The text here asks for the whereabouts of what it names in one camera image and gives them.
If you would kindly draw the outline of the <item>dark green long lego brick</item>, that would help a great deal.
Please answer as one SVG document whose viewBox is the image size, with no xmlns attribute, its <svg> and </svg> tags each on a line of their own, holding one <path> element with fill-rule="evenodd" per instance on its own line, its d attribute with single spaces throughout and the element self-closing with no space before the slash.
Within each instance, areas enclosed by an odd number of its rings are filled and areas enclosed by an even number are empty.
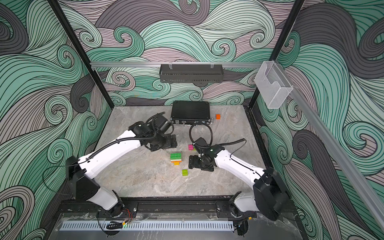
<svg viewBox="0 0 384 240">
<path fill-rule="evenodd" d="M 181 160 L 182 159 L 182 153 L 171 153 L 170 154 L 170 160 L 171 161 L 176 161 L 176 160 Z"/>
</svg>

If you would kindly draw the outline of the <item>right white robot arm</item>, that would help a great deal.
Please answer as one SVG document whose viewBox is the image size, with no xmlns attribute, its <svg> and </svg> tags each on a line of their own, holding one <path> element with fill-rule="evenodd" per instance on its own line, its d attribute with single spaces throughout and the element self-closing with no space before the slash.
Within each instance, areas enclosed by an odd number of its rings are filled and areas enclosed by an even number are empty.
<svg viewBox="0 0 384 240">
<path fill-rule="evenodd" d="M 290 200 L 287 186 L 273 168 L 253 166 L 220 146 L 189 156 L 189 169 L 213 172 L 215 167 L 228 171 L 252 189 L 248 193 L 239 191 L 229 200 L 229 211 L 235 218 L 261 213 L 269 220 L 276 221 Z"/>
</svg>

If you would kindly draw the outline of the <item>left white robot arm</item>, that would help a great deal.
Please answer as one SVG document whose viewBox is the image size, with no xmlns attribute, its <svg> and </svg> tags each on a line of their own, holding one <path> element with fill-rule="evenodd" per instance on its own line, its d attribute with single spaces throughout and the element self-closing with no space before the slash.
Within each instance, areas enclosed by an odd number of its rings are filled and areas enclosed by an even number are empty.
<svg viewBox="0 0 384 240">
<path fill-rule="evenodd" d="M 125 131 L 114 141 L 79 159 L 72 156 L 66 160 L 66 179 L 77 201 L 88 201 L 104 209 L 111 217 L 118 217 L 123 213 L 124 203 L 115 191 L 101 187 L 95 177 L 106 167 L 123 155 L 152 142 L 159 142 L 155 150 L 176 148 L 176 135 L 157 134 L 137 137 L 133 131 Z"/>
</svg>

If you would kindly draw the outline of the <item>lime green small lego brick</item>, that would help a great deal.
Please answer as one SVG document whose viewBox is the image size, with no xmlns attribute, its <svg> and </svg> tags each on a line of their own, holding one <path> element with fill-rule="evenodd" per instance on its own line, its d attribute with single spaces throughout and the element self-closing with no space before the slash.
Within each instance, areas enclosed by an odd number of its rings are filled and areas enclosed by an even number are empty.
<svg viewBox="0 0 384 240">
<path fill-rule="evenodd" d="M 188 175 L 189 175 L 188 169 L 183 169 L 183 170 L 182 170 L 182 176 L 183 176 L 183 177 L 186 177 L 186 176 L 188 176 Z"/>
</svg>

